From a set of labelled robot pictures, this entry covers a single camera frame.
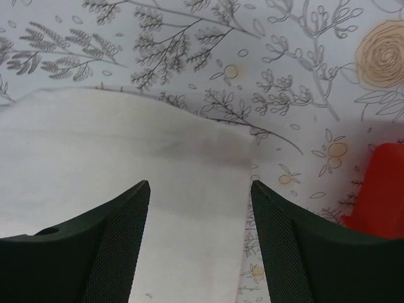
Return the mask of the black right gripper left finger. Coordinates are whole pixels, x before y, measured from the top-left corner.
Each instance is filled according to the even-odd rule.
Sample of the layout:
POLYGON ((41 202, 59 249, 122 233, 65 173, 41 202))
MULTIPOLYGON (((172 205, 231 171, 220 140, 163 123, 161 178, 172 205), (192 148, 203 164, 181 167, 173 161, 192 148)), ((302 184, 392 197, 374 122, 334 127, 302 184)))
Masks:
POLYGON ((150 185, 34 235, 1 239, 1 302, 128 302, 150 185))

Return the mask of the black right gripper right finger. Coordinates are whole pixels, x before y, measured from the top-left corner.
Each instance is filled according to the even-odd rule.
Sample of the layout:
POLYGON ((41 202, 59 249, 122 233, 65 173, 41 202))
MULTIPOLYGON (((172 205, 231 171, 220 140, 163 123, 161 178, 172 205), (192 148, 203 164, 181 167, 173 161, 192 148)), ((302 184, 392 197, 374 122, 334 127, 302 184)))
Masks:
POLYGON ((347 229, 253 181, 272 302, 403 302, 403 240, 347 229))

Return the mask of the white t shirt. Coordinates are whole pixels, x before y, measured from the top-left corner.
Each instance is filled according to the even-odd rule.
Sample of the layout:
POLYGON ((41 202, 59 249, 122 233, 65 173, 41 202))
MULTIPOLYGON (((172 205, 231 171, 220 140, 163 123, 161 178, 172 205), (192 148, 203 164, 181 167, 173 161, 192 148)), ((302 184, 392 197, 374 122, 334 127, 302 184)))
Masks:
POLYGON ((128 302, 234 302, 253 149, 245 127, 154 99, 33 92, 1 111, 1 239, 37 234, 148 181, 128 302))

